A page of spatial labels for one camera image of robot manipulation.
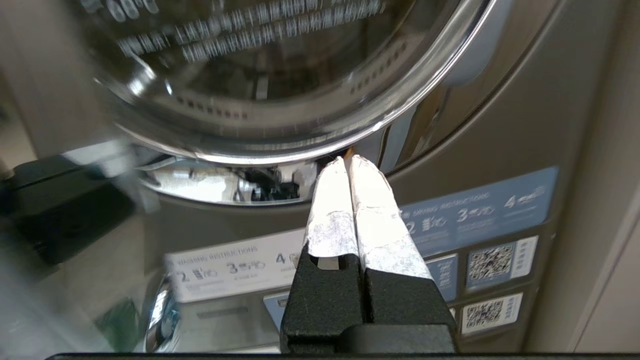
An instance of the wall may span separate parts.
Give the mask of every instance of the wall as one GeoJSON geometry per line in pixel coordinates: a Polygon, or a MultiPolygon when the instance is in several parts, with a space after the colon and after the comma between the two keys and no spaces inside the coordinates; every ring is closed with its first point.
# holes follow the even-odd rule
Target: wall
{"type": "Polygon", "coordinates": [[[529,351],[640,352],[640,2],[624,7],[529,351]]]}

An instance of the qr code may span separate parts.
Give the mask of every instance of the qr code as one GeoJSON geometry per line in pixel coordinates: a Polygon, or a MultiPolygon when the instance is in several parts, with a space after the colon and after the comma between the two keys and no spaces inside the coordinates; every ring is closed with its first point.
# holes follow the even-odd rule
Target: qr code
{"type": "Polygon", "coordinates": [[[484,327],[485,325],[498,322],[502,314],[503,303],[504,299],[500,299],[465,307],[465,318],[467,321],[465,328],[473,329],[474,327],[484,327]]]}
{"type": "Polygon", "coordinates": [[[471,254],[469,279],[482,280],[508,274],[511,271],[513,244],[480,250],[471,254]]]}

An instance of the washing instructions label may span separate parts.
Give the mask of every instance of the washing instructions label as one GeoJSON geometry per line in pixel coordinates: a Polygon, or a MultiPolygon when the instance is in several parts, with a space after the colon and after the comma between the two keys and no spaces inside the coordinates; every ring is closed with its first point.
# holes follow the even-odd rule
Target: washing instructions label
{"type": "Polygon", "coordinates": [[[445,301],[452,301],[457,295],[458,280],[458,255],[453,254],[444,258],[426,261],[433,281],[438,286],[440,294],[445,301]]]}
{"type": "Polygon", "coordinates": [[[537,236],[475,250],[467,262],[467,289],[485,288],[529,275],[537,236]]]}
{"type": "Polygon", "coordinates": [[[518,320],[522,293],[491,299],[462,308],[462,334],[488,330],[518,320]]]}
{"type": "Polygon", "coordinates": [[[423,257],[456,250],[545,221],[557,173],[550,167],[403,206],[402,218],[423,257]]]}
{"type": "Polygon", "coordinates": [[[290,286],[305,230],[165,255],[179,302],[290,286]]]}

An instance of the black component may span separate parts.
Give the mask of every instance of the black component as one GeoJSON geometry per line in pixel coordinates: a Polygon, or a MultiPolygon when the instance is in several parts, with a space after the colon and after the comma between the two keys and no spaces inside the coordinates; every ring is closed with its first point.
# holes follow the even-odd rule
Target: black component
{"type": "Polygon", "coordinates": [[[48,265],[71,258],[134,209],[98,168],[63,156],[16,167],[9,184],[15,227],[48,265]]]}
{"type": "Polygon", "coordinates": [[[340,270],[321,270],[317,258],[309,255],[308,244],[303,247],[282,318],[282,352],[335,352],[340,334],[364,323],[360,260],[348,254],[339,262],[340,270]]]}
{"type": "Polygon", "coordinates": [[[276,168],[247,168],[235,173],[259,189],[252,191],[252,201],[290,200],[300,197],[300,186],[296,183],[282,183],[276,168]]]}
{"type": "Polygon", "coordinates": [[[369,322],[376,325],[446,325],[453,334],[456,332],[456,321],[433,280],[367,269],[364,283],[369,322]],[[406,301],[413,305],[403,306],[406,301]]]}
{"type": "Polygon", "coordinates": [[[321,270],[303,247],[280,326],[283,353],[455,352],[456,322],[433,280],[371,269],[361,276],[352,254],[339,263],[321,270]]]}
{"type": "Polygon", "coordinates": [[[345,330],[338,352],[349,354],[446,354],[456,344],[446,325],[373,325],[345,330]]]}

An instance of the blue label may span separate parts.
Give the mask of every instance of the blue label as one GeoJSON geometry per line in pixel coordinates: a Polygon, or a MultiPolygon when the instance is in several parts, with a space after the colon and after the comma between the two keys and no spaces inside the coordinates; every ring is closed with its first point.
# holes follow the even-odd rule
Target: blue label
{"type": "Polygon", "coordinates": [[[271,319],[278,327],[278,331],[280,331],[280,324],[282,323],[282,317],[284,316],[284,308],[287,307],[288,298],[288,292],[276,295],[267,295],[262,298],[262,302],[267,307],[267,311],[269,311],[271,319]]]}
{"type": "Polygon", "coordinates": [[[422,256],[456,250],[536,226],[547,218],[557,168],[403,206],[422,256]]]}
{"type": "Polygon", "coordinates": [[[456,282],[458,280],[458,255],[454,254],[445,258],[429,260],[425,262],[442,294],[442,298],[449,302],[456,298],[458,291],[456,282]]]}

